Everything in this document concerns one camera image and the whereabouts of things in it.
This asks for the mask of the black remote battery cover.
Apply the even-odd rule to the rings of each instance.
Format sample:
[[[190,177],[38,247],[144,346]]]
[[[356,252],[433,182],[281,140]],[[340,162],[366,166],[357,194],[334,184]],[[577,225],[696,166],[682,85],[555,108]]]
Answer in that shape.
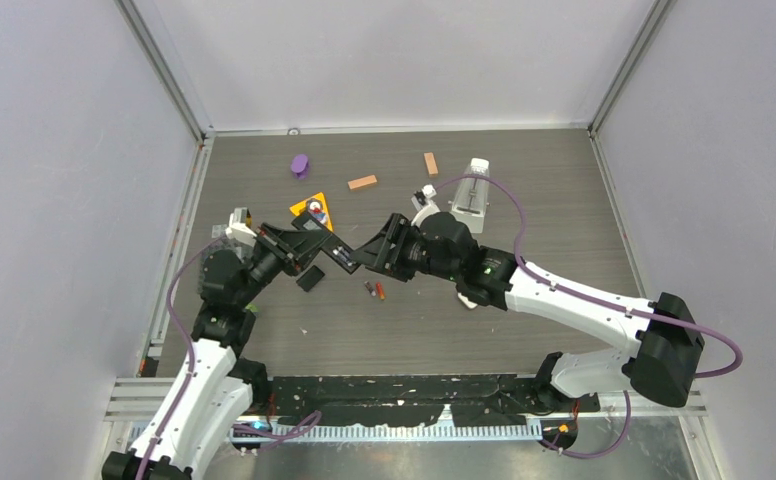
[[[319,266],[313,265],[296,279],[296,284],[304,292],[311,292],[324,277],[325,272]]]

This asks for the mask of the black remote control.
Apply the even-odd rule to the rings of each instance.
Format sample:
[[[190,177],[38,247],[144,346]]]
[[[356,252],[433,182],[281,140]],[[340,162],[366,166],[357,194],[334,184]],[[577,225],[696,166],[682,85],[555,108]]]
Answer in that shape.
[[[291,225],[297,230],[317,231],[326,234],[321,250],[346,273],[353,274],[360,264],[352,258],[353,250],[338,235],[328,228],[328,222],[323,222],[309,211],[297,215]]]

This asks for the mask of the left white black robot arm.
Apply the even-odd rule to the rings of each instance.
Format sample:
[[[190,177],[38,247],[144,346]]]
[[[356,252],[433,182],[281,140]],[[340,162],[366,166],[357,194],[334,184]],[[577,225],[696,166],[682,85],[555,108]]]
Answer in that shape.
[[[243,413],[262,412],[271,398],[264,364],[242,351],[256,315],[248,306],[280,274],[309,267],[331,233],[324,226],[252,230],[230,224],[197,253],[202,264],[201,308],[190,330],[179,373],[141,435],[110,453],[104,479],[201,479]]]

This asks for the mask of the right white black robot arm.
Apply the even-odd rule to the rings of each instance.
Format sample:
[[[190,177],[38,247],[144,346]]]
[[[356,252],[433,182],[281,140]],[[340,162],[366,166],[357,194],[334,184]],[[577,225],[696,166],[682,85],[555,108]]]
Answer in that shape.
[[[548,410],[618,390],[633,390],[672,408],[688,401],[705,341],[692,330],[690,309],[676,295],[664,292],[650,301],[558,277],[519,262],[512,252],[479,244],[446,212],[418,225],[393,214],[352,258],[403,282],[416,274],[442,278],[473,304],[540,316],[605,342],[605,350],[554,352],[545,358],[534,392]]]

